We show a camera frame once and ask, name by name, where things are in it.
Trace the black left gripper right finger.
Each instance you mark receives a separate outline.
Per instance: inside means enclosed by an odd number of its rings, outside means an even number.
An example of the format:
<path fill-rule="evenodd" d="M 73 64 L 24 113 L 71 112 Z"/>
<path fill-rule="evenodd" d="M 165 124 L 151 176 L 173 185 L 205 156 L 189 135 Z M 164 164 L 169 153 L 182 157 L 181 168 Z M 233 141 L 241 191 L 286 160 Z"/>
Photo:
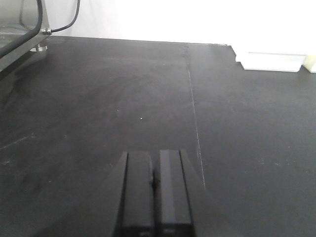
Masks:
<path fill-rule="evenodd" d="M 194 237 L 185 167 L 195 171 L 185 150 L 161 150 L 155 168 L 158 237 Z"/>

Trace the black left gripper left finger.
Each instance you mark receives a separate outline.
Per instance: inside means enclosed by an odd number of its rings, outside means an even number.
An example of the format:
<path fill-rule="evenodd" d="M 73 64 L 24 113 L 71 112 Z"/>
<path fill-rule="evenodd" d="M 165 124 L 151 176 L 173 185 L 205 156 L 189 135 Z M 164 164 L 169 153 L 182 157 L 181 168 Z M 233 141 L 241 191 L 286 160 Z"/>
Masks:
<path fill-rule="evenodd" d="M 150 154 L 127 152 L 123 192 L 114 237 L 153 237 L 154 189 Z"/>

